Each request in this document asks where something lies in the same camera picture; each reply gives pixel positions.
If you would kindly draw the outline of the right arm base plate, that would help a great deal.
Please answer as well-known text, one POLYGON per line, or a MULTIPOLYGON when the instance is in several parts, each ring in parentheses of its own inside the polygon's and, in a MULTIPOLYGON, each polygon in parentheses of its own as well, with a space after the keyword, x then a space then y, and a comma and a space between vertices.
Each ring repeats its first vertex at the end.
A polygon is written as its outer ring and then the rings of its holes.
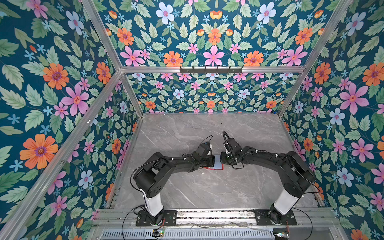
POLYGON ((255 214, 258 226, 296 226, 297 220, 294 212, 290 210, 286 215, 282 215, 276 210, 252 210, 255 214))

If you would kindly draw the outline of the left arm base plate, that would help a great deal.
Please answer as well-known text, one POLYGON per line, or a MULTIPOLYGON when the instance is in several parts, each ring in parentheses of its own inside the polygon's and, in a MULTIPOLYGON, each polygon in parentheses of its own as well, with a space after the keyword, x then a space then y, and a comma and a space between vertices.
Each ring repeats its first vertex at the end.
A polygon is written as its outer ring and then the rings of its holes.
POLYGON ((152 216, 148 211, 139 211, 136 226, 137 227, 160 227, 176 225, 177 220, 176 210, 162 210, 158 215, 152 216))

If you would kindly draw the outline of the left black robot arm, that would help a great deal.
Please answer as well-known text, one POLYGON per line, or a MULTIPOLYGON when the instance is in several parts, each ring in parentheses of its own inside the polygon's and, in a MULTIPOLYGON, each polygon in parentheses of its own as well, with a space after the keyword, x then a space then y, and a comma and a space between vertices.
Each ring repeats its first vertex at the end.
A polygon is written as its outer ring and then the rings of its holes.
POLYGON ((213 167, 215 156, 193 152, 182 157, 171 158, 156 152, 151 158, 135 171, 133 180, 143 194, 146 211, 151 217, 163 214, 164 206, 161 191, 171 175, 191 173, 201 168, 213 167))

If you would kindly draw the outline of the red leather card holder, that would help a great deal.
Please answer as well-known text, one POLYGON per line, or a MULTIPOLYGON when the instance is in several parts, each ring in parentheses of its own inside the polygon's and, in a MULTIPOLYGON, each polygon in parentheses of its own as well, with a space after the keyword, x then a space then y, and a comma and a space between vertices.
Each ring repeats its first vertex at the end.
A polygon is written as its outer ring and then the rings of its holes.
POLYGON ((204 167, 204 169, 212 170, 212 171, 221 171, 224 169, 224 165, 221 163, 220 155, 213 155, 211 163, 204 167))

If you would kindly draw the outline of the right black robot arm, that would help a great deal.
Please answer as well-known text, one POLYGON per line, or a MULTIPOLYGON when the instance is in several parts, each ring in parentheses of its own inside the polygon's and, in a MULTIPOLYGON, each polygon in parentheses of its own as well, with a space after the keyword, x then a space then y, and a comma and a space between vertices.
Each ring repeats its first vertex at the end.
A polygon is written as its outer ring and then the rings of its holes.
POLYGON ((315 175, 295 151, 276 154, 244 147, 221 152, 220 161, 222 164, 230 166, 237 164, 261 166, 278 173, 283 191, 271 205, 269 214, 266 215, 274 225, 286 222, 289 212, 315 181, 315 175))

